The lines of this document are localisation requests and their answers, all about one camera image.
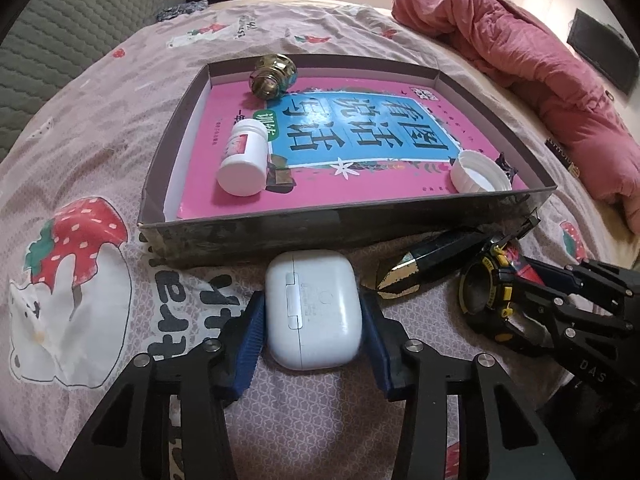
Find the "quilted fabric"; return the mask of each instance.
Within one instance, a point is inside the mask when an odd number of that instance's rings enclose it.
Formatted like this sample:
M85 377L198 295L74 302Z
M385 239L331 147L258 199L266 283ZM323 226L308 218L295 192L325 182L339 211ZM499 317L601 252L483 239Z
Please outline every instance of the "quilted fabric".
M69 81L184 0L31 0L0 44L0 160Z

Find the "pink blanket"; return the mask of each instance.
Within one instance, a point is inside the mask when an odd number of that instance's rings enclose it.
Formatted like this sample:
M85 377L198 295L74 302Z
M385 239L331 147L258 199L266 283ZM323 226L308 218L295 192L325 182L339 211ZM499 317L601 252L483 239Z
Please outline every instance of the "pink blanket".
M596 199L622 200L640 234L640 146L594 71L545 25L505 0L394 0L393 17L439 38L540 116Z

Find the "black screen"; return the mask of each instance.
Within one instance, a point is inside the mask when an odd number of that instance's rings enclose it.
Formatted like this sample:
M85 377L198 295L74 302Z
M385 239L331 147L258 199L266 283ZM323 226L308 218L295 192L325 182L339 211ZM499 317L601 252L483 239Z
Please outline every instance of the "black screen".
M617 88L631 92L640 70L638 54L618 33L577 9L567 43Z

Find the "blue gripper pad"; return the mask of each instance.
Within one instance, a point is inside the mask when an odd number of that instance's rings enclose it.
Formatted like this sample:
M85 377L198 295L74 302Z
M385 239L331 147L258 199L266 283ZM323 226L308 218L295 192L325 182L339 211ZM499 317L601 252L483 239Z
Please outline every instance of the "blue gripper pad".
M378 298L375 293L360 293L360 309L362 311L364 345L371 363L373 376L376 378L378 388L385 394L385 398L388 398L392 389L391 364L389 354L374 321L376 310L384 318L378 306Z
M236 399L249 388L251 380L254 377L255 365L258 362L258 356L264 345L265 320L264 320L264 291L257 290L251 296L246 309L240 318L245 329L244 333L239 333L241 340L237 345L235 355L235 377L233 377L230 389L233 391Z

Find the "bottle cap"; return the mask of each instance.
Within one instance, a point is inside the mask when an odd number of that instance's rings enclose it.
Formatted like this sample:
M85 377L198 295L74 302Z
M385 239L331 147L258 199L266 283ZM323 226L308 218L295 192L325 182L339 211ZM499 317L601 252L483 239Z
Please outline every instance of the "bottle cap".
M229 136L229 139L247 132L260 134L264 140L269 140L269 131L267 130L267 127L258 119L242 119L242 121L238 121L234 124L234 127L231 128L231 135Z
M459 193L511 190L511 182L500 166L473 150L460 152L449 176Z

